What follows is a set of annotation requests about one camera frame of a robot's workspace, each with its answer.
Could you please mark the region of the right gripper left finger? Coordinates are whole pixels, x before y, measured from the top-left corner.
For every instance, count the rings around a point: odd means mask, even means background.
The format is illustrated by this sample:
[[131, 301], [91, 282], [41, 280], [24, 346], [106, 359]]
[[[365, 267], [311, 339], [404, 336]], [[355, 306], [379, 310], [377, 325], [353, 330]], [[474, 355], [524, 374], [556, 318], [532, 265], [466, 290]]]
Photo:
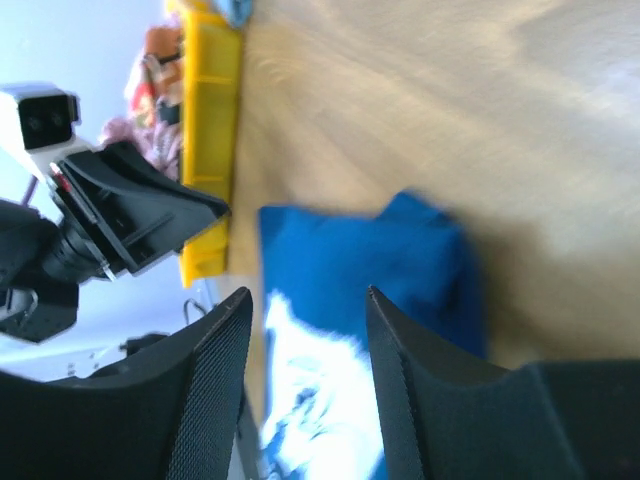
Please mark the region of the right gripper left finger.
[[87, 378], [1, 376], [5, 479], [223, 479], [243, 405], [253, 301], [239, 288]]

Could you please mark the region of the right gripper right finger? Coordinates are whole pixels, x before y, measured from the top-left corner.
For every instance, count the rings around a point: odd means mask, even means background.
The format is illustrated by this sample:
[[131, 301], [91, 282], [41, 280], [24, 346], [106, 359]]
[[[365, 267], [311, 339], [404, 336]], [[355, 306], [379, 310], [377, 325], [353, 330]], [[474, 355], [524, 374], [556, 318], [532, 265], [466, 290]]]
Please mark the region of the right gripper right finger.
[[504, 369], [419, 325], [377, 288], [366, 320], [391, 478], [638, 477], [637, 361]]

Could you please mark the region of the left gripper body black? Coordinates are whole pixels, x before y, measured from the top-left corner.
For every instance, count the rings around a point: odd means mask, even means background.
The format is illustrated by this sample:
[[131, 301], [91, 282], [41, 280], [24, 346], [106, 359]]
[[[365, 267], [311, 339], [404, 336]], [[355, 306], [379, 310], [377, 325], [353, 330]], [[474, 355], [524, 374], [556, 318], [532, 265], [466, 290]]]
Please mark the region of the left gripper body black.
[[118, 276], [118, 176], [106, 164], [54, 164], [46, 185], [62, 213], [45, 260], [53, 276], [73, 283]]

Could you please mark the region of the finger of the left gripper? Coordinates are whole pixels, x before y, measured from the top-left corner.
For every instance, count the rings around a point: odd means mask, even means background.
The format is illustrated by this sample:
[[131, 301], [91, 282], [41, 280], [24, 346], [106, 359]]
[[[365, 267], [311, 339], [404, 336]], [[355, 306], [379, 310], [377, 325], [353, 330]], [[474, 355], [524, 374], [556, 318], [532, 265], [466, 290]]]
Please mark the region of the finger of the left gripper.
[[225, 201], [161, 174], [127, 141], [73, 153], [58, 164], [106, 164], [118, 176], [118, 274], [136, 274], [180, 251], [230, 211]]

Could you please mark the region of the dark blue t-shirt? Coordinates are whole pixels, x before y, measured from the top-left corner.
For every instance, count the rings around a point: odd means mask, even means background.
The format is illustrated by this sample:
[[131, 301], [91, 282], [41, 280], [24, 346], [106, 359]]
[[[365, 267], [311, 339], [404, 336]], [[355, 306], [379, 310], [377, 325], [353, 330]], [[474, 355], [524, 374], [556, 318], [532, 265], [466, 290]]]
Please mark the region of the dark blue t-shirt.
[[471, 246], [443, 211], [406, 191], [374, 217], [268, 206], [259, 226], [267, 355], [260, 475], [383, 479], [366, 291], [380, 289], [412, 319], [485, 356]]

